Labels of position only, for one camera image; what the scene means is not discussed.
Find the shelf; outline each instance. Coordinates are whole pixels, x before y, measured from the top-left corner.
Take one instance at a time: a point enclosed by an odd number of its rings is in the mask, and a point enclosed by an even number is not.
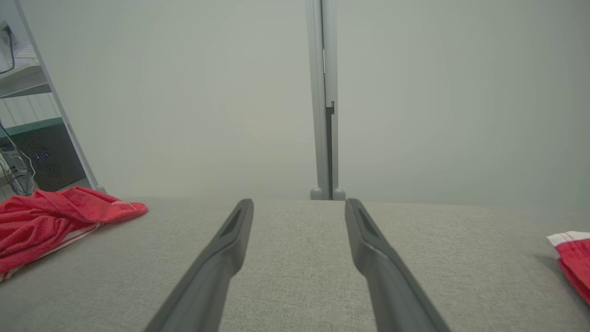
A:
[[[43,69],[27,63],[0,75],[0,99],[51,92]]]

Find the gray fabric surface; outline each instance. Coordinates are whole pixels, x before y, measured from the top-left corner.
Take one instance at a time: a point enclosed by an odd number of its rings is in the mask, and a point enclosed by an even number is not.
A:
[[[142,198],[108,225],[0,284],[2,331],[142,331],[236,202]],[[220,331],[375,331],[350,257],[344,203],[254,202]],[[366,203],[442,316],[460,331],[588,331],[590,310],[546,235],[590,232],[566,211]]]

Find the red cloth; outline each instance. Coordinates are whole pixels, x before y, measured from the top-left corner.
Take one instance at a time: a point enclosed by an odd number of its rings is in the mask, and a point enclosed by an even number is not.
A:
[[[82,187],[11,197],[0,204],[0,281],[102,223],[123,222],[147,211],[145,204]]]
[[[559,252],[559,267],[590,305],[590,233],[566,232],[548,238]]]

